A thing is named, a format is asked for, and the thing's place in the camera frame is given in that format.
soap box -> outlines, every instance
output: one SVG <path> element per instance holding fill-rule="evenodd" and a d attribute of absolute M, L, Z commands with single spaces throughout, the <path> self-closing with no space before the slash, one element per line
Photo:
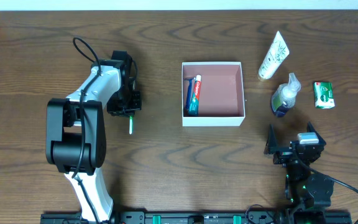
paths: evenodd
<path fill-rule="evenodd" d="M 329 82 L 315 82 L 314 88 L 314 105 L 316 108 L 328 109 L 335 106 L 333 85 Z"/>
<path fill-rule="evenodd" d="M 183 79 L 196 75 L 201 75 L 198 116 L 189 116 L 185 109 L 189 81 Z M 240 62 L 183 62 L 181 81 L 183 126 L 241 125 L 246 109 Z"/>

soap bottle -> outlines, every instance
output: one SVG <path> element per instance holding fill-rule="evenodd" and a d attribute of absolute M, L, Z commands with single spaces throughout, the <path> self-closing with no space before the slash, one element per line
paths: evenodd
<path fill-rule="evenodd" d="M 301 90 L 301 83 L 296 79 L 294 73 L 290 73 L 288 84 L 281 84 L 272 96 L 273 114 L 281 118 L 294 107 L 296 94 Z"/>

product label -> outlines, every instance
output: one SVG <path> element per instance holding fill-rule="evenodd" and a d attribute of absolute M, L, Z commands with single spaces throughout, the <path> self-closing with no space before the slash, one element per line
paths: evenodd
<path fill-rule="evenodd" d="M 201 88 L 201 82 L 197 81 L 196 85 L 194 86 L 194 94 L 197 100 L 200 99 L 200 88 Z"/>
<path fill-rule="evenodd" d="M 280 94 L 277 94 L 277 95 L 273 98 L 273 103 L 272 103 L 273 111 L 276 112 L 276 110 L 277 110 L 280 106 L 281 106 Z"/>
<path fill-rule="evenodd" d="M 276 70 L 278 68 L 278 65 L 272 65 L 275 63 L 274 56 L 272 55 L 271 51 L 267 52 L 267 55 L 265 57 L 264 62 L 259 68 L 259 75 L 264 79 L 269 79 L 273 76 L 273 73 L 271 70 Z"/>
<path fill-rule="evenodd" d="M 335 106 L 333 86 L 329 82 L 315 82 L 314 105 L 316 108 L 328 109 Z"/>

toothpaste tube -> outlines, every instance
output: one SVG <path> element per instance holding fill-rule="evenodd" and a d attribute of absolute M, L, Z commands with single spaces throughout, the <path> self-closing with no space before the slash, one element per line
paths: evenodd
<path fill-rule="evenodd" d="M 191 102 L 188 111 L 190 116 L 198 116 L 198 101 L 200 99 L 200 90 L 201 90 L 201 75 L 197 75 L 194 84 L 193 96 L 191 97 Z"/>
<path fill-rule="evenodd" d="M 258 72 L 260 81 L 271 78 L 281 63 L 290 54 L 290 50 L 284 42 L 280 32 L 277 31 L 273 43 L 267 52 L 264 62 L 261 64 Z"/>

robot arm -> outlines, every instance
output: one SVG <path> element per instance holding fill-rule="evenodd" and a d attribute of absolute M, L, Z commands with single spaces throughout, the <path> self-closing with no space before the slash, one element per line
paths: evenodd
<path fill-rule="evenodd" d="M 91 74 L 74 93 L 65 99 L 51 99 L 47 106 L 47 160 L 71 182 L 81 203 L 81 217 L 89 222 L 109 220 L 112 198 L 104 184 L 101 166 L 106 155 L 103 109 L 113 116 L 133 116 L 141 110 L 140 93 L 134 90 L 135 78 L 129 77 L 132 58 L 114 51 L 111 60 L 102 60 L 101 73 L 96 63 Z M 81 90 L 89 86 L 82 100 L 85 124 L 85 148 L 79 172 L 72 178 L 81 154 L 81 133 L 65 128 L 81 126 Z"/>

